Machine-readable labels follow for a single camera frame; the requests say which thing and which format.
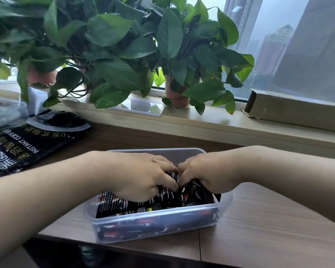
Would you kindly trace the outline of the large black coffee bag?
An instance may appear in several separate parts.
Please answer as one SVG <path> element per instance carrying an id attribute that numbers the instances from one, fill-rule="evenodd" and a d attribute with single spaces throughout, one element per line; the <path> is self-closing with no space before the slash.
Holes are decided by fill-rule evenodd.
<path id="1" fill-rule="evenodd" d="M 0 127 L 0 177 L 28 169 L 81 140 L 91 129 L 72 112 L 52 110 Z"/>

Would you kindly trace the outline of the wooden windowsill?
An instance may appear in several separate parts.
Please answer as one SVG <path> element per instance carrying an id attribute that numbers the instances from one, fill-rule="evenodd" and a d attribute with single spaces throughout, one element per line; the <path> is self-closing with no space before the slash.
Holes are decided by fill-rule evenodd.
<path id="1" fill-rule="evenodd" d="M 335 132 L 251 119 L 241 110 L 229 115 L 223 108 L 207 106 L 200 116 L 194 108 L 166 108 L 157 117 L 116 109 L 95 109 L 88 99 L 63 100 L 52 109 L 74 112 L 99 124 L 239 146 L 262 145 L 335 159 Z"/>

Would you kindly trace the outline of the empty clear plastic box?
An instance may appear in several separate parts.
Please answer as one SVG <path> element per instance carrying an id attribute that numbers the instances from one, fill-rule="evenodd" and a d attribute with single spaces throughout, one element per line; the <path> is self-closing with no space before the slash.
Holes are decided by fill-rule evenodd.
<path id="1" fill-rule="evenodd" d="M 28 111 L 25 102 L 0 97 L 0 127 L 26 118 Z"/>

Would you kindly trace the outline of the person's right forearm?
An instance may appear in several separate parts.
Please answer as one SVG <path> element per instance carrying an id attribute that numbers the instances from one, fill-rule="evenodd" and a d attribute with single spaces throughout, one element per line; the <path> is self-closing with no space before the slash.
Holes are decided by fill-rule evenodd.
<path id="1" fill-rule="evenodd" d="M 263 146 L 236 151 L 244 181 L 281 194 L 335 223 L 335 159 Z"/>

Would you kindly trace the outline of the white plastic pot stand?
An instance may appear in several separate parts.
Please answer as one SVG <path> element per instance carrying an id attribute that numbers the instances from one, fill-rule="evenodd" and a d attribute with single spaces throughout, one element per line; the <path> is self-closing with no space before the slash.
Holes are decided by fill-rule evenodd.
<path id="1" fill-rule="evenodd" d="M 48 97 L 48 92 L 33 87 L 28 87 L 26 93 L 20 91 L 20 100 L 26 103 L 26 106 L 20 110 L 21 118 L 40 115 L 48 111 L 48 108 L 43 106 Z"/>

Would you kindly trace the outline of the clear plastic lid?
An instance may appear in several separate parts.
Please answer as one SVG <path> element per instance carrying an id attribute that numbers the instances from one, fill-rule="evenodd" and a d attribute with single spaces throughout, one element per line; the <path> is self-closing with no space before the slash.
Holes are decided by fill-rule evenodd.
<path id="1" fill-rule="evenodd" d="M 160 117 L 165 110 L 165 104 L 156 100 L 128 97 L 111 109 Z"/>

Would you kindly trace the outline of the brown cardboard box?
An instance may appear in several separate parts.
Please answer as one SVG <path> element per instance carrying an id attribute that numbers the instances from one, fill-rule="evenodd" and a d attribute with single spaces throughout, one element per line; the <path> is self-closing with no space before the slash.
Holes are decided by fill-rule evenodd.
<path id="1" fill-rule="evenodd" d="M 335 103 L 250 89 L 242 112 L 250 118 L 335 132 Z"/>

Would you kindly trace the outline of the small green pothos plant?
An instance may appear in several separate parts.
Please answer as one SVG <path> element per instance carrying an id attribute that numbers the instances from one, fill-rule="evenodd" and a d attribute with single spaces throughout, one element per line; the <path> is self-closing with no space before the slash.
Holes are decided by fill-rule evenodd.
<path id="1" fill-rule="evenodd" d="M 170 0 L 169 6 L 164 7 L 155 38 L 158 75 L 172 76 L 187 87 L 183 96 L 190 99 L 190 106 L 199 115 L 208 102 L 223 106 L 233 115 L 236 100 L 225 85 L 243 87 L 255 59 L 232 49 L 239 40 L 233 20 L 220 8 L 217 20 L 212 20 L 208 10 L 201 0 L 195 5 L 186 0 Z"/>

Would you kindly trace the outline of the person's left forearm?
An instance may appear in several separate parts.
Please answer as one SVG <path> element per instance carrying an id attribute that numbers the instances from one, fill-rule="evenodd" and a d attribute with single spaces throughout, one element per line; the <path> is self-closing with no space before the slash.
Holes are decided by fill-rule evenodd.
<path id="1" fill-rule="evenodd" d="M 113 153 L 77 157 L 0 178 L 0 260 L 107 187 Z"/>

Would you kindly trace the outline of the person's left hand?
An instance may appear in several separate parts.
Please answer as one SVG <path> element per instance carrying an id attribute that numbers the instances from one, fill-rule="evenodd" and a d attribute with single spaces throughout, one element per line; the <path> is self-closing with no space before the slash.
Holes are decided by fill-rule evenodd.
<path id="1" fill-rule="evenodd" d="M 132 202 L 145 202 L 145 155 L 149 153 L 110 153 L 112 169 L 109 171 L 107 190 Z"/>

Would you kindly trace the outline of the person's right hand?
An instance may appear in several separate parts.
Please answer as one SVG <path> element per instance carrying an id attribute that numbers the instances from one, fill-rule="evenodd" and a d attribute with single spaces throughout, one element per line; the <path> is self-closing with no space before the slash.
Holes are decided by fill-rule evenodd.
<path id="1" fill-rule="evenodd" d="M 222 194 L 246 182 L 240 159 L 242 149 L 203 153 L 188 159 L 202 160 L 200 183 L 211 193 Z"/>

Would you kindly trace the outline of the pile of black coffee sachets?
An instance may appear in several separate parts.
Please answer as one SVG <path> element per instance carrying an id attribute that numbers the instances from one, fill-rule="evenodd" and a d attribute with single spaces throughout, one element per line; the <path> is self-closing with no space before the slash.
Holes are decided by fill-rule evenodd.
<path id="1" fill-rule="evenodd" d="M 193 179 L 179 191 L 158 185 L 159 192 L 146 202 L 131 202 L 111 192 L 96 201 L 96 233 L 102 243 L 114 243 L 197 229 L 217 222 L 220 195 Z"/>

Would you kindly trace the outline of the terracotta plant pot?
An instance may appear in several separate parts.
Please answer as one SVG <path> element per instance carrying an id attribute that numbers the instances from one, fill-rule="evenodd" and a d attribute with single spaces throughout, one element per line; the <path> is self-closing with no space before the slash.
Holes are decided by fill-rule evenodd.
<path id="1" fill-rule="evenodd" d="M 165 75 L 165 97 L 170 100 L 172 107 L 187 109 L 190 107 L 190 99 L 183 96 L 187 87 L 180 85 L 174 77 Z"/>
<path id="2" fill-rule="evenodd" d="M 32 66 L 27 69 L 28 85 L 41 83 L 45 85 L 53 85 L 56 82 L 57 71 L 42 73 L 36 71 Z"/>

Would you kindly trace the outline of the large green pothos plant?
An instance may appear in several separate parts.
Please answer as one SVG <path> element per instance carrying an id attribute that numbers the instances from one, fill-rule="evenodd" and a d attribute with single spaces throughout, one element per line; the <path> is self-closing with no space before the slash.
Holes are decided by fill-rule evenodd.
<path id="1" fill-rule="evenodd" d="M 0 0 L 0 79 L 17 69 L 20 91 L 46 89 L 51 107 L 89 95 L 112 108 L 153 84 L 156 24 L 139 0 Z M 57 71 L 53 85 L 28 85 L 27 69 Z"/>

